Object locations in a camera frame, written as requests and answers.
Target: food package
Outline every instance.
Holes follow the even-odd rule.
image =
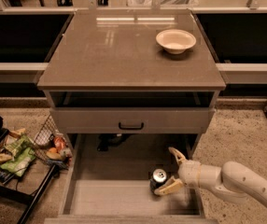
[[[27,147],[14,161],[7,161],[0,167],[11,172],[16,176],[22,176],[31,163],[35,159],[34,151]]]
[[[21,138],[17,139],[13,143],[5,144],[4,149],[12,154],[14,158],[18,157],[23,150],[32,145],[32,141],[23,134]]]
[[[14,174],[12,174],[11,172],[7,171],[7,170],[2,170],[0,168],[0,182],[2,184],[6,184],[8,181],[10,181],[12,178],[14,177]]]

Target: white bowl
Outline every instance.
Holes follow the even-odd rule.
[[[171,54],[181,54],[196,44],[195,36],[177,29],[165,30],[158,33],[156,41]]]

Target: drawer front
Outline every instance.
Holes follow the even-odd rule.
[[[50,110],[64,133],[205,133],[214,112],[213,108]]]

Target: open drawer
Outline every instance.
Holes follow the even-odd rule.
[[[64,133],[205,133],[214,108],[55,108]]]
[[[135,134],[107,152],[97,150],[98,134],[78,137],[59,218],[174,216],[181,223],[186,223],[185,219],[204,218],[198,190],[183,188],[164,197],[150,191],[149,179],[155,169],[162,168],[169,176],[176,175],[178,167],[168,147],[185,153],[184,135]],[[46,223],[58,222],[49,219]]]

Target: floor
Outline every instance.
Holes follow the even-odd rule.
[[[219,99],[217,112],[208,131],[202,136],[193,159],[203,164],[221,166],[226,161],[238,161],[267,179],[267,119],[262,111],[263,100]],[[4,127],[26,128],[30,137],[40,131],[49,115],[45,100],[1,99],[0,115]],[[48,168],[40,161],[26,172],[23,180],[11,180],[7,185],[32,193]],[[57,217],[67,172],[53,178],[27,223],[42,224],[47,217]],[[242,204],[225,203],[206,190],[201,190],[207,218],[222,224],[267,224],[267,209],[249,198]],[[16,223],[23,205],[0,198],[0,224]]]

